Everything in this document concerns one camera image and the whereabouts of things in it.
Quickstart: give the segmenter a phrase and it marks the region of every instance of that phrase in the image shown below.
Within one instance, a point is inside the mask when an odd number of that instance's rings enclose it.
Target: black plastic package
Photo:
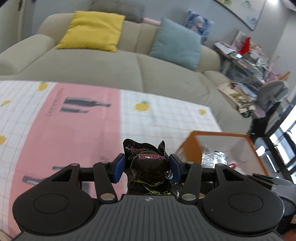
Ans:
[[[148,143],[138,143],[131,139],[123,142],[126,156],[129,194],[165,195],[168,193],[170,168],[165,143],[158,148]]]

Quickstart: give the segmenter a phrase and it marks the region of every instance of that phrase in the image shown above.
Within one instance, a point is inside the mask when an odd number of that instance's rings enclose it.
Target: orange box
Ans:
[[[242,174],[269,175],[248,135],[193,131],[175,154],[183,162],[193,161],[201,164],[204,146],[210,150],[224,152],[230,161],[228,164],[235,162],[238,165],[237,171]]]

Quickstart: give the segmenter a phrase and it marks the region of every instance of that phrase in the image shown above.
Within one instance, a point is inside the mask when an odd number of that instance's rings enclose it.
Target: lemon print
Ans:
[[[140,103],[135,105],[135,110],[137,111],[146,111],[149,110],[150,105],[147,101],[141,101]]]
[[[204,109],[199,109],[198,112],[200,115],[205,115],[207,113],[207,111]]]
[[[46,82],[41,82],[40,85],[38,86],[38,90],[45,90],[48,87],[48,83]]]
[[[2,145],[5,141],[6,141],[6,137],[5,136],[0,136],[0,145]]]
[[[5,101],[3,101],[3,103],[1,104],[1,106],[7,105],[9,103],[10,103],[10,100],[5,100]]]

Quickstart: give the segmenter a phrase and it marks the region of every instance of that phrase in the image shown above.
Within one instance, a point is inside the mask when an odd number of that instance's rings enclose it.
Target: chair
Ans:
[[[281,102],[287,97],[288,91],[284,81],[274,80],[263,84],[256,93],[258,95],[255,102],[256,111],[253,114],[253,124],[249,132],[254,143],[257,138],[265,137],[267,124]]]

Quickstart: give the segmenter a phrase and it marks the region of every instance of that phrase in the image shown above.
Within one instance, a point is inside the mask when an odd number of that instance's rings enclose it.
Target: beige sofa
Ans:
[[[216,89],[218,54],[202,47],[197,72],[148,56],[158,27],[124,21],[118,51],[57,50],[73,14],[49,16],[38,34],[0,54],[0,80],[58,81],[128,89],[209,106],[224,132],[246,133],[243,118]]]

